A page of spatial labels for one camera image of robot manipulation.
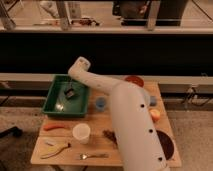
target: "orange object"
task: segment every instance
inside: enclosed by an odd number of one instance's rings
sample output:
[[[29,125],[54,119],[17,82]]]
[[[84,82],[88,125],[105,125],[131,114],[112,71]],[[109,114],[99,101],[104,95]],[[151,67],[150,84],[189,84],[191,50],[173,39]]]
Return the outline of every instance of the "orange object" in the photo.
[[[126,77],[126,78],[125,78],[125,81],[135,83],[135,84],[137,84],[137,85],[140,86],[140,87],[143,87],[143,86],[144,86],[144,81],[143,81],[143,79],[141,79],[140,77],[138,77],[138,76],[136,76],[136,75],[130,75],[130,76]]]
[[[57,128],[69,129],[69,126],[68,126],[68,125],[65,125],[65,124],[62,124],[62,123],[48,123],[48,124],[45,124],[45,125],[43,126],[43,129],[44,129],[45,131],[49,131],[49,130],[57,129]]]
[[[161,113],[159,110],[157,109],[150,109],[149,110],[151,117],[152,117],[152,121],[155,123],[160,119]]]

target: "small white cup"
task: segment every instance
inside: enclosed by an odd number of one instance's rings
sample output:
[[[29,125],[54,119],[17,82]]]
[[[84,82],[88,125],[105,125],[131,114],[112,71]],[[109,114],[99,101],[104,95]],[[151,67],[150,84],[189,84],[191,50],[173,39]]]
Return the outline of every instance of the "small white cup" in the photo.
[[[88,124],[80,123],[74,126],[72,135],[81,144],[87,144],[89,142],[90,132],[91,129]]]

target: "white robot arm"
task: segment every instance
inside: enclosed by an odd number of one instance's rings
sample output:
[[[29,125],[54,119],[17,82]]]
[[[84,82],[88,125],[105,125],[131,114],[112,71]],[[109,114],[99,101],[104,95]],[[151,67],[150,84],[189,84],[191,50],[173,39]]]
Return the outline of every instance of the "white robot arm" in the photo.
[[[68,74],[109,94],[110,113],[125,171],[169,171],[148,112],[146,91],[126,81],[88,72],[90,62],[79,57]]]

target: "gray floor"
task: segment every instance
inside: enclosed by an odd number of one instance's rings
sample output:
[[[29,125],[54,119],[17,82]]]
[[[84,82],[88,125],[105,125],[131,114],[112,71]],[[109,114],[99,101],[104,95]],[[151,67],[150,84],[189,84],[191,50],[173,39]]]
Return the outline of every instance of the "gray floor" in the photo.
[[[9,135],[0,139],[0,160],[8,171],[53,171],[50,166],[30,164],[32,150],[44,115],[44,98],[20,97],[10,99],[0,107],[0,130],[17,125],[23,129],[21,138]],[[203,107],[191,104],[188,109],[178,99],[164,99],[169,120],[182,160],[181,168],[172,171],[213,170],[213,103]],[[65,171],[80,171],[82,167],[62,166]],[[122,171],[122,168],[89,167],[88,171]]]

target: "green tray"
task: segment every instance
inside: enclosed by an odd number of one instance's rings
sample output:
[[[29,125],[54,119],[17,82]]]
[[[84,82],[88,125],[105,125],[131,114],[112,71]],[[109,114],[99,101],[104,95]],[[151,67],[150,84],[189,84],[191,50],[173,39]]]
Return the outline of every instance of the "green tray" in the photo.
[[[87,113],[89,87],[72,80],[75,95],[67,99],[64,90],[69,86],[69,75],[56,75],[43,106],[43,113],[50,117],[84,117]]]

